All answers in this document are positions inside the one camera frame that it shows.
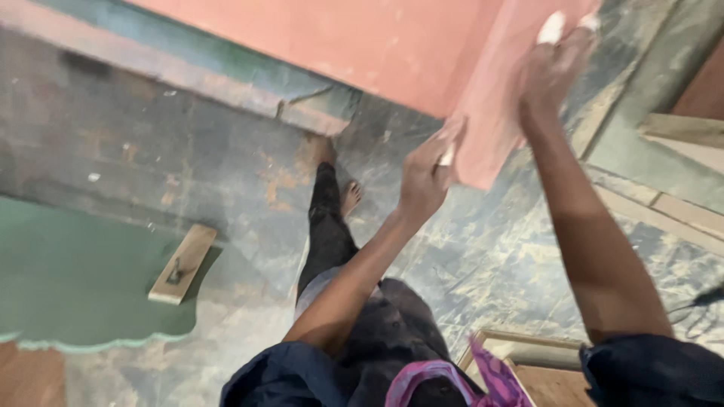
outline concrete floor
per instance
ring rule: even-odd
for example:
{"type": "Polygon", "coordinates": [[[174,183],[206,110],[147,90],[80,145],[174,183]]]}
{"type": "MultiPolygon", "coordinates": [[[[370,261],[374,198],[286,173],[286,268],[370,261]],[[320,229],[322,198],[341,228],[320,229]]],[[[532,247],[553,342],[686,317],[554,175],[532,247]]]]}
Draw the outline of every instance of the concrete floor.
{"type": "MultiPolygon", "coordinates": [[[[616,23],[569,98],[571,134],[585,123],[584,105],[645,51],[619,26],[637,25],[645,13],[624,0],[606,5],[604,22],[616,23]]],[[[230,375],[292,322],[313,182],[302,132],[4,30],[0,44],[2,193],[150,229],[183,232],[205,222],[224,246],[203,282],[190,337],[67,355],[68,405],[217,404],[230,375]],[[91,182],[91,173],[100,178],[91,182]]],[[[340,181],[354,177],[365,193],[349,219],[358,245],[394,208],[403,157],[437,127],[363,98],[336,141],[340,181]]],[[[724,259],[617,220],[668,306],[724,278],[724,259]]],[[[387,275],[429,303],[453,358],[480,328],[585,339],[527,148],[508,159],[490,191],[454,187],[387,275]]],[[[698,342],[724,351],[722,338],[719,324],[698,342]]]]}

